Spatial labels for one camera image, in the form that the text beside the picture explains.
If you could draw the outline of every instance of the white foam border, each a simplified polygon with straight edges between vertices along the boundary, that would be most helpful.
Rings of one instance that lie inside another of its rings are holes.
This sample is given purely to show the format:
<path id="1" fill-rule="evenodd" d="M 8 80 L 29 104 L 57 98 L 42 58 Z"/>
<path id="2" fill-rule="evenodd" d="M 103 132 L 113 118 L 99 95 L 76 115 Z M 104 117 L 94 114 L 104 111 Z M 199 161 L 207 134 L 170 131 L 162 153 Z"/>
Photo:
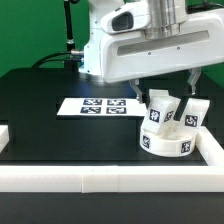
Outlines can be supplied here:
<path id="1" fill-rule="evenodd" d="M 0 166 L 0 192 L 224 192 L 224 151 L 199 129 L 208 166 Z"/>

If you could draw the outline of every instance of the black table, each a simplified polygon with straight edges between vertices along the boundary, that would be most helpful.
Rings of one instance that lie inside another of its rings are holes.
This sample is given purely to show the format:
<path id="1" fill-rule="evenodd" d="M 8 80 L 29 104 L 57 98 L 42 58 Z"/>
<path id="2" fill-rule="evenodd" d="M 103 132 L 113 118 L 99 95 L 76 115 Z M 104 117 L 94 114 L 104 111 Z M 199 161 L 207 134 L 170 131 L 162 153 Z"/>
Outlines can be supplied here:
<path id="1" fill-rule="evenodd" d="M 188 75 L 178 72 L 141 81 L 141 88 L 168 89 L 188 96 Z M 223 93 L 203 75 L 196 98 L 211 100 L 204 125 L 224 144 Z M 57 117 L 65 97 L 134 98 L 128 83 L 100 85 L 60 69 L 16 69 L 0 79 L 0 123 L 9 125 L 10 142 L 0 165 L 199 165 L 197 149 L 183 158 L 153 156 L 139 146 L 142 118 Z M 6 194 L 1 223 L 223 223 L 221 193 Z"/>

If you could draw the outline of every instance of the green screen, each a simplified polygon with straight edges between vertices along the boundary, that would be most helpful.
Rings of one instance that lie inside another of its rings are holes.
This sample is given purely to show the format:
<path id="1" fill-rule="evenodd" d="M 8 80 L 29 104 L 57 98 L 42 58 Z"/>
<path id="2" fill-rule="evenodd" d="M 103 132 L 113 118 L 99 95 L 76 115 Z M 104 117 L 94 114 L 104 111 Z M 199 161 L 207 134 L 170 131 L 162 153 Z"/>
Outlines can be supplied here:
<path id="1" fill-rule="evenodd" d="M 188 4 L 200 2 L 189 0 Z M 11 69 L 30 67 L 48 54 L 66 50 L 63 3 L 63 0 L 0 1 L 0 77 Z M 89 38 L 87 0 L 80 0 L 71 8 L 75 43 L 82 49 Z M 224 87 L 223 64 L 206 67 L 204 72 Z"/>

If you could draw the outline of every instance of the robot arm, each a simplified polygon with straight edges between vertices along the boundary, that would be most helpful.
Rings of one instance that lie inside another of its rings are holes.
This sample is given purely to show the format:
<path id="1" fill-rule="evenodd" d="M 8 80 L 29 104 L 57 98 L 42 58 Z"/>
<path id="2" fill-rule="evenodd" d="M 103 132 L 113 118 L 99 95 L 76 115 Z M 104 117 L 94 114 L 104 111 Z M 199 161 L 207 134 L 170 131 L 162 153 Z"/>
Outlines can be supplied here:
<path id="1" fill-rule="evenodd" d="M 200 67 L 224 61 L 223 9 L 188 15 L 185 0 L 89 0 L 99 2 L 101 26 L 91 28 L 80 72 L 113 83 L 191 69 L 195 85 Z"/>

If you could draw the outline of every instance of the white paper sheet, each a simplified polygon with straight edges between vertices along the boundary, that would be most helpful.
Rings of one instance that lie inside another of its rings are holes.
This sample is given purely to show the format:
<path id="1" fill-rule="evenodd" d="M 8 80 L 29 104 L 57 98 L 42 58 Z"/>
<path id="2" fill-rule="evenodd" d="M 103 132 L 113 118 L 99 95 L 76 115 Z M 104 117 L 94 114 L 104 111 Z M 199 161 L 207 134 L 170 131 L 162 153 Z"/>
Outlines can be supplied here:
<path id="1" fill-rule="evenodd" d="M 58 116 L 139 116 L 146 105 L 136 99 L 65 98 Z"/>

